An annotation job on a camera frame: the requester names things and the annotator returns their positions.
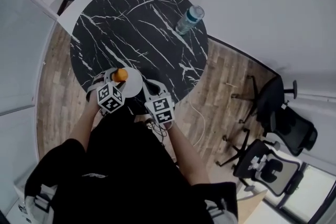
marble tabletop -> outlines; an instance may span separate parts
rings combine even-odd
[[[73,71],[84,90],[111,67],[133,67],[163,82],[177,103],[197,84],[208,52],[203,21],[181,37],[175,25],[188,0],[93,0],[72,33]],[[146,114],[143,91],[126,99],[133,114]]]

water bottle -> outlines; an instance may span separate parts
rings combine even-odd
[[[200,6],[191,6],[177,22],[176,32],[183,36],[204,17],[204,10]]]

black shirt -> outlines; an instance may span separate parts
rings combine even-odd
[[[52,149],[31,174],[25,197],[57,185],[53,223],[214,223],[206,200],[237,217],[235,183],[191,186],[142,123],[105,117],[89,146],[73,139]]]

orange fruit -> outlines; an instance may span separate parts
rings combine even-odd
[[[119,68],[116,73],[112,74],[112,80],[114,82],[126,81],[128,73],[125,69]]]

wooden floor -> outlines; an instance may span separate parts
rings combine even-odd
[[[86,93],[72,70],[69,46],[70,36],[57,25],[39,85],[37,140],[40,158],[66,140],[85,106]],[[244,139],[243,126],[238,120],[246,115],[251,103],[231,99],[230,96],[232,93],[253,96],[252,83],[246,80],[248,74],[256,77],[259,89],[274,76],[244,55],[209,39],[208,61],[200,81],[176,105],[176,122],[193,144],[200,139],[204,123],[190,103],[204,116],[205,132],[195,147],[206,163],[213,182],[236,180],[230,165],[219,168],[214,162],[225,160],[234,153],[222,141],[223,135],[236,145]],[[253,118],[245,127],[251,129],[253,139],[260,137],[261,126]],[[174,157],[168,137],[164,144]]]

